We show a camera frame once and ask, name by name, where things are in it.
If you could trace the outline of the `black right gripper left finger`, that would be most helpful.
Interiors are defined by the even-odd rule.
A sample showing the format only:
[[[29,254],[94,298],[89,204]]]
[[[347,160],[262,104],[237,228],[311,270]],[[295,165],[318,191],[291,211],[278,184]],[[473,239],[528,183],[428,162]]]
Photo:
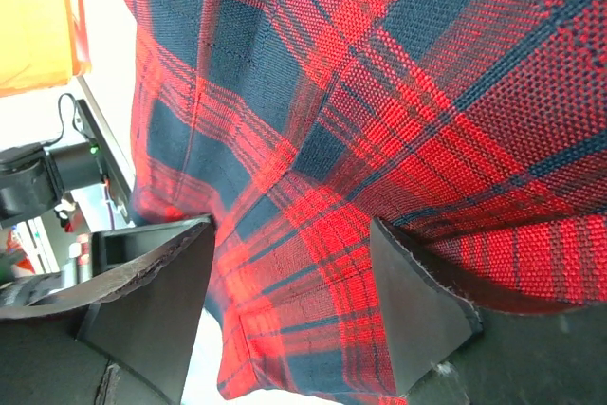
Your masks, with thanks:
[[[177,404],[212,271],[208,216],[91,235],[91,277],[1,293],[5,404]]]

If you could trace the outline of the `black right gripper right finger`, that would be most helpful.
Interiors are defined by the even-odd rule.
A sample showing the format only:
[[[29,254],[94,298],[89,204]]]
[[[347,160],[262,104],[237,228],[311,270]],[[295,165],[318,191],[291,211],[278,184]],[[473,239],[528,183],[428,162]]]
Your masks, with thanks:
[[[396,391],[410,404],[602,404],[606,307],[526,296],[370,225]]]

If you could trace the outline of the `red plaid skirt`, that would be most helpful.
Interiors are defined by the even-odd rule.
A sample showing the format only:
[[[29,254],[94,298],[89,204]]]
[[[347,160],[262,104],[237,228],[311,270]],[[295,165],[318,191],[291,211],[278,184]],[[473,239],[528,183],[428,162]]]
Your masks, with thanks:
[[[380,217],[525,294],[606,298],[606,0],[124,0],[137,223],[209,213],[224,399],[395,404]]]

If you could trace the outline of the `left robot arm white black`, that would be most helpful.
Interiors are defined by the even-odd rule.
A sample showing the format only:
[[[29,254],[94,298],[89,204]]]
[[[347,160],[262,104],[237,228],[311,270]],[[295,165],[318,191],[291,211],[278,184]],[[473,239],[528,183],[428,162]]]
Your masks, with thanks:
[[[87,142],[47,149],[41,143],[1,152],[1,227],[10,228],[55,208],[65,193],[99,184],[100,149]]]

